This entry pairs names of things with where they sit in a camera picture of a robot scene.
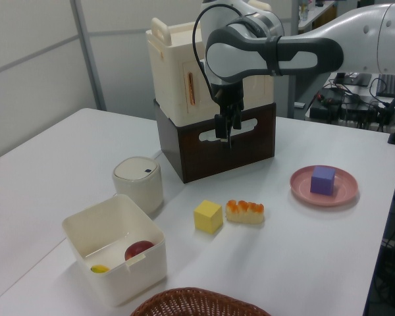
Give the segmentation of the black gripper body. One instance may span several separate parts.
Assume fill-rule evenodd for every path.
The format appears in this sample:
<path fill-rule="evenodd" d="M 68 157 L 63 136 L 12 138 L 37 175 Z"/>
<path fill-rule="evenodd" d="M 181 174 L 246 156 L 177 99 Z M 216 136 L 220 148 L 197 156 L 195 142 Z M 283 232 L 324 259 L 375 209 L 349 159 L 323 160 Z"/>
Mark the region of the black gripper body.
<path fill-rule="evenodd" d="M 235 83 L 211 83 L 211 95 L 213 101 L 220 108 L 220 114 L 225 114 L 228 109 L 232 109 L 233 107 L 236 107 L 239 111 L 244 110 L 244 88 L 242 80 Z"/>

